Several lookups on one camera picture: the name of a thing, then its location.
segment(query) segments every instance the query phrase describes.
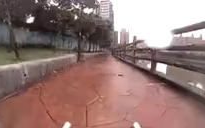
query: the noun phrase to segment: skyscraper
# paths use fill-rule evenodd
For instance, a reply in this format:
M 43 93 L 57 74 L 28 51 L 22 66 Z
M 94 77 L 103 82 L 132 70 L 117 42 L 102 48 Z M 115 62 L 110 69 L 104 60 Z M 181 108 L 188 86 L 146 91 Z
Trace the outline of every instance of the skyscraper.
M 113 42 L 111 44 L 112 48 L 115 48 L 118 46 L 118 31 L 113 32 Z
M 110 0 L 101 0 L 99 13 L 104 20 L 109 20 L 113 24 L 114 11 L 113 11 L 113 4 L 111 3 Z
M 126 29 L 122 29 L 120 32 L 120 44 L 129 43 L 129 32 Z

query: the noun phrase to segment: sky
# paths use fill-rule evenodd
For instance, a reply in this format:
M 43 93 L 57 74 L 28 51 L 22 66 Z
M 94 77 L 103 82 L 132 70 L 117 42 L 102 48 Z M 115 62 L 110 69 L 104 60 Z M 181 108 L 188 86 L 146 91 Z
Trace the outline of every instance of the sky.
M 149 45 L 165 46 L 172 39 L 172 29 L 205 21 L 205 0 L 111 1 L 114 5 L 115 30 L 128 29 L 130 41 L 136 35 Z M 205 38 L 205 30 L 194 32 L 194 35 L 200 36 L 201 33 Z

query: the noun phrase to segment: water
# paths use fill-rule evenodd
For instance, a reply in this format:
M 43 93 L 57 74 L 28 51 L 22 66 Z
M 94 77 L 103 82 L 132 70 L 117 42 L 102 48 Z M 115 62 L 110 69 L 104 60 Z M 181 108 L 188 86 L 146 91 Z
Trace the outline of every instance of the water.
M 150 69 L 151 62 L 140 60 L 137 62 L 142 68 Z M 205 75 L 194 71 L 189 71 L 174 66 L 169 66 L 163 63 L 157 63 L 156 73 L 166 75 L 168 78 L 174 79 L 177 82 L 183 83 L 187 88 L 198 93 L 205 92 Z

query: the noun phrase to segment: walkway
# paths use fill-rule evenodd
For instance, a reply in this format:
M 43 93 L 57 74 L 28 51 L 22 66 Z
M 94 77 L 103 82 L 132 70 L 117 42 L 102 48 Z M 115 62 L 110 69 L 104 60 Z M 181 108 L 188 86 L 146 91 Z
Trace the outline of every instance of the walkway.
M 0 102 L 4 128 L 205 128 L 205 106 L 112 58 L 79 63 Z

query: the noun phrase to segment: grass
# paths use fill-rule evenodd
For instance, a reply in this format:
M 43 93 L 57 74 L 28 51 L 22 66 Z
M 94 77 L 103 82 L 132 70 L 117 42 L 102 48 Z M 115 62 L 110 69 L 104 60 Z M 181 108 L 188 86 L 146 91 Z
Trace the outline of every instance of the grass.
M 53 51 L 51 49 L 20 49 L 20 60 L 15 58 L 14 52 L 7 52 L 7 49 L 0 48 L 0 65 L 13 64 L 28 60 L 45 59 L 66 54 L 65 51 Z

